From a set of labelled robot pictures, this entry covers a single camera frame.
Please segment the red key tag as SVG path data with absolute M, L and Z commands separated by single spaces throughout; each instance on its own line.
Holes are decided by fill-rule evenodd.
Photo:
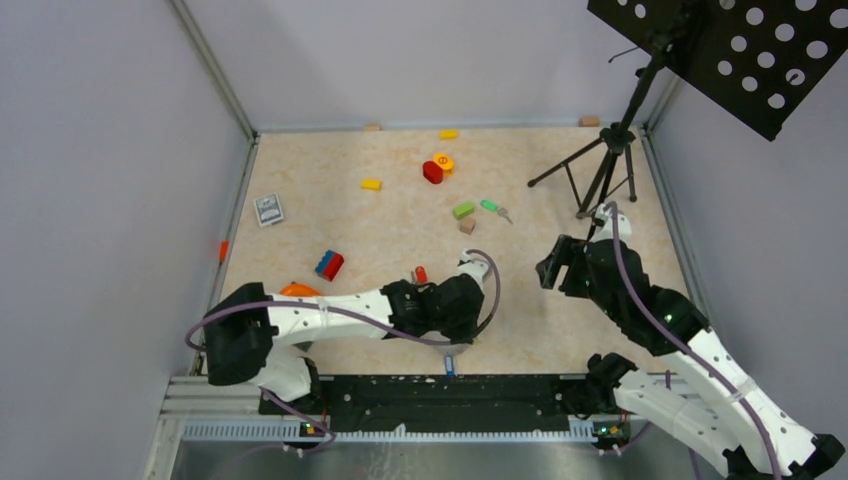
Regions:
M 414 275 L 417 284 L 424 284 L 428 281 L 428 276 L 423 266 L 417 266 L 414 270 Z

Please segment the blue key tag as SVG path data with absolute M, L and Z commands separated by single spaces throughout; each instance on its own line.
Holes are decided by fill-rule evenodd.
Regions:
M 448 377 L 453 377 L 456 375 L 456 366 L 455 361 L 452 356 L 446 356 L 444 358 L 446 375 Z

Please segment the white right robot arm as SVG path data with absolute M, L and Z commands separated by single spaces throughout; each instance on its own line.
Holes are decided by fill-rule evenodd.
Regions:
M 660 428 L 726 479 L 816 479 L 846 447 L 792 419 L 733 359 L 704 314 L 683 294 L 655 285 L 627 241 L 629 220 L 613 202 L 594 214 L 587 239 L 558 237 L 535 267 L 544 289 L 592 301 L 633 343 L 682 377 L 692 402 L 618 354 L 589 362 L 586 397 L 600 412 L 617 407 Z

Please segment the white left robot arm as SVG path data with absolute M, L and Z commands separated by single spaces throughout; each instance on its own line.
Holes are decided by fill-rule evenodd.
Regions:
M 203 337 L 207 381 L 253 385 L 275 394 L 297 413 L 319 404 L 314 363 L 296 345 L 339 338 L 404 339 L 434 347 L 470 345 L 488 326 L 484 288 L 501 284 L 491 260 L 460 260 L 440 284 L 399 280 L 341 296 L 284 296 L 260 282 L 239 287 L 190 329 Z

